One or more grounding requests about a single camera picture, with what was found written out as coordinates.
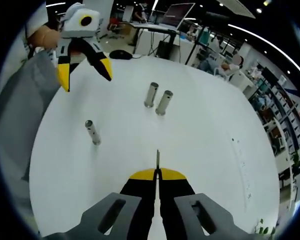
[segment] potted plant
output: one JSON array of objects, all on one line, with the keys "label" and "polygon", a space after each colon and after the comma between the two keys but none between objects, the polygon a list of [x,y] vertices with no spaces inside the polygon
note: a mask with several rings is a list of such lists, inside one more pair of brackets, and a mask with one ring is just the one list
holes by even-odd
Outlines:
[{"label": "potted plant", "polygon": [[274,239],[274,235],[276,233],[276,228],[273,227],[272,231],[269,235],[268,234],[269,233],[269,227],[263,227],[263,224],[264,224],[264,220],[261,218],[261,220],[254,227],[254,233],[262,235],[265,239],[268,239],[268,240]]}]

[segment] white round table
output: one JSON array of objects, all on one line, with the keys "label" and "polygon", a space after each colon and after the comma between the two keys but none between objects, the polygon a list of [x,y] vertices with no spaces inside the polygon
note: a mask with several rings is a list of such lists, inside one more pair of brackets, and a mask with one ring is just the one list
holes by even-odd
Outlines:
[{"label": "white round table", "polygon": [[[70,91],[59,89],[40,124],[30,164],[30,197],[42,236],[66,232],[82,213],[133,173],[160,166],[183,173],[247,232],[259,219],[276,225],[279,181],[267,134],[245,96],[208,73],[176,62],[142,57],[112,60],[113,80],[87,60],[71,74]],[[159,84],[153,108],[144,100]],[[165,116],[155,108],[165,90],[173,98]],[[101,136],[95,146],[85,128]],[[160,224],[153,219],[153,228]],[[165,239],[163,227],[152,233]]]}]

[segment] computer mouse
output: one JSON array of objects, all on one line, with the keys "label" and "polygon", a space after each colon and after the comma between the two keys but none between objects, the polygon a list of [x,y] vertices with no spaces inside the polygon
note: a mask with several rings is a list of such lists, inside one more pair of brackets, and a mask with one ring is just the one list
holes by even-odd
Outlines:
[{"label": "computer mouse", "polygon": [[132,54],[125,51],[125,50],[114,50],[112,52],[110,52],[109,57],[111,59],[122,59],[122,60],[130,60],[132,59]]}]

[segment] laptop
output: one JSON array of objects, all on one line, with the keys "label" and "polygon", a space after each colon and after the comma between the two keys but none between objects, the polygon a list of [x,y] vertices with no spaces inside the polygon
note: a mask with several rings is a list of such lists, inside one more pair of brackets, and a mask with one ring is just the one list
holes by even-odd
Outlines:
[{"label": "laptop", "polygon": [[132,23],[131,25],[138,29],[157,29],[157,30],[177,30],[188,13],[195,6],[195,3],[173,4],[163,16],[159,25],[151,23]]}]

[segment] metal cylinder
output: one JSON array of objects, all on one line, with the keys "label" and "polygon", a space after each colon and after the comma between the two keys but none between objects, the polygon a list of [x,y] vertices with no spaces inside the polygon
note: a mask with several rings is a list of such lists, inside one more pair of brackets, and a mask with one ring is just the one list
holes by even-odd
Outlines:
[{"label": "metal cylinder", "polygon": [[155,82],[152,82],[150,84],[149,90],[148,90],[148,94],[146,96],[146,99],[144,101],[144,105],[149,109],[152,108],[154,106],[154,100],[157,94],[157,90],[158,90],[159,85]]},{"label": "metal cylinder", "polygon": [[91,120],[85,122],[85,127],[88,130],[90,137],[92,138],[92,142],[94,145],[100,145],[101,139],[99,134],[96,131],[95,125]]},{"label": "metal cylinder", "polygon": [[164,94],[161,98],[161,101],[160,101],[158,107],[155,110],[156,114],[158,114],[160,116],[163,116],[163,115],[166,114],[166,109],[167,109],[168,104],[169,104],[169,102],[170,102],[173,95],[174,94],[169,90],[164,92]]}]

